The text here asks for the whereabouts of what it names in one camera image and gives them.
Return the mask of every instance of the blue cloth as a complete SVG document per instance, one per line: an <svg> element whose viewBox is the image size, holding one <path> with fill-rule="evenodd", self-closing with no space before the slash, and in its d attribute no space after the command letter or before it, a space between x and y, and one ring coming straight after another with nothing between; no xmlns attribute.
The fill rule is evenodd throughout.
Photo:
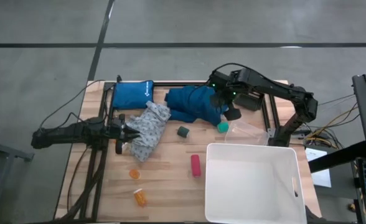
<svg viewBox="0 0 366 224"><path fill-rule="evenodd" d="M114 91L113 107L117 110L146 108L147 101L153 100L154 82L117 83Z"/></svg>
<svg viewBox="0 0 366 224"><path fill-rule="evenodd" d="M169 119L193 123L197 118L201 118L217 126L221 121L220 115L226 111L227 106L224 105L222 109L212 106L210 96L213 94L215 90L207 86L170 89L165 96L167 106L171 109Z"/></svg>

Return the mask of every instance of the white plastic bin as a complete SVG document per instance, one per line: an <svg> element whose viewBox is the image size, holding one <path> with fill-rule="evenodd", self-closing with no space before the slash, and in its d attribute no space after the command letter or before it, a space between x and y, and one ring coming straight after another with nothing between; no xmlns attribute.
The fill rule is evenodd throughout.
<svg viewBox="0 0 366 224"><path fill-rule="evenodd" d="M216 223L305 224L294 149L209 144L205 217Z"/></svg>
<svg viewBox="0 0 366 224"><path fill-rule="evenodd" d="M229 144L251 144L265 146L268 144L269 134L264 130L254 127L240 120L232 121L229 124L225 136L225 143Z"/></svg>

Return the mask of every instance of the blue towel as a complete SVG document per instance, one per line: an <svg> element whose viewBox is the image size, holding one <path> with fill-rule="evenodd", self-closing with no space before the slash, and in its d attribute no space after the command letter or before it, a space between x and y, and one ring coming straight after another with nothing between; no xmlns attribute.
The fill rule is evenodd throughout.
<svg viewBox="0 0 366 224"><path fill-rule="evenodd" d="M212 106L210 96L213 94L215 90L207 86L170 89L165 96L167 106L171 109L169 119L193 123L197 118L201 118L217 126L221 121L220 115L226 111L227 106L224 105L222 108Z"/></svg>

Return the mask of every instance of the wooden tabletop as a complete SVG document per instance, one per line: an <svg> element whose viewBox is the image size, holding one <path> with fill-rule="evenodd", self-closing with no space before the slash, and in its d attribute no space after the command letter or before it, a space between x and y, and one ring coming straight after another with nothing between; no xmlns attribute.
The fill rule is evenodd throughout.
<svg viewBox="0 0 366 224"><path fill-rule="evenodd" d="M154 102L165 104L164 97L168 90L169 87L155 87ZM80 114L82 119L98 115L102 91L103 82L87 88ZM268 97L265 98L273 127L270 104ZM280 123L284 124L294 114L293 105L280 98L276 98L276 105ZM257 128L265 128L261 110L254 112L240 109L241 121ZM142 112L143 110L120 111L126 114L127 118L131 114L139 116ZM176 134L179 126L190 129L187 139ZM220 134L214 126L201 119L192 124L168 121L157 148L143 163L131 156L128 151L122 155L115 154L115 142L111 140L101 191L98 222L206 222L204 215L206 148L208 144L224 142L224 139L224 134ZM295 149L298 158L305 204L315 215L321 217L304 148L293 144L291 147ZM62 217L67 212L68 186L73 170L84 150L84 144L74 144L72 147L57 205L56 218ZM75 176L70 205L76 201L84 188L89 154L90 150L85 154ZM193 178L190 171L190 156L193 154L200 156L203 175L198 179ZM133 180L128 174L130 169L138 169L141 178ZM144 208L139 207L133 197L133 192L137 189L143 189L146 194L148 205Z"/></svg>

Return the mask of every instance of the white patterned cloth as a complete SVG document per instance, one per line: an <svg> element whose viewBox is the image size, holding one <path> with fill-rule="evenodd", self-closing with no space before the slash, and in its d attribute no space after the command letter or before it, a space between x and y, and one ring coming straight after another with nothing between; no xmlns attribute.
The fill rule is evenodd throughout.
<svg viewBox="0 0 366 224"><path fill-rule="evenodd" d="M140 117L131 116L126 124L130 128L140 131L140 137L132 140L131 154L144 162L155 150L164 133L166 122L171 117L171 110L164 105L157 105L150 101Z"/></svg>

